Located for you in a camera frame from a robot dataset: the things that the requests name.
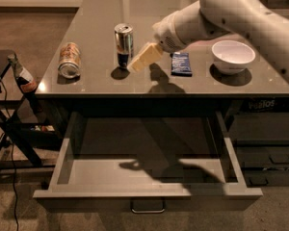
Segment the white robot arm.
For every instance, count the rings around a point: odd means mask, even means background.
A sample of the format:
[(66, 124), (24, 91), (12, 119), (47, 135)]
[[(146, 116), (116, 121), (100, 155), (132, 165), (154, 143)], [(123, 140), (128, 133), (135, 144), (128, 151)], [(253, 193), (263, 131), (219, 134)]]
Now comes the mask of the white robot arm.
[(231, 32), (246, 39), (289, 84), (289, 19), (259, 0), (197, 0), (153, 25), (154, 41), (128, 64), (137, 72), (200, 41)]

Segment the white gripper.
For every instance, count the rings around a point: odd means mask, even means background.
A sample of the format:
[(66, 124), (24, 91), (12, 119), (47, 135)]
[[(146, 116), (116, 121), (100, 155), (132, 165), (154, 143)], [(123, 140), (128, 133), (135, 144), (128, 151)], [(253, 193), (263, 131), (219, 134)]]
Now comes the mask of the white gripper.
[(175, 30), (176, 15), (177, 12), (174, 12), (152, 26), (153, 36), (160, 45), (153, 42), (146, 43), (128, 64), (127, 70), (129, 72), (139, 72), (145, 67), (160, 61), (164, 51), (174, 53), (186, 47)]

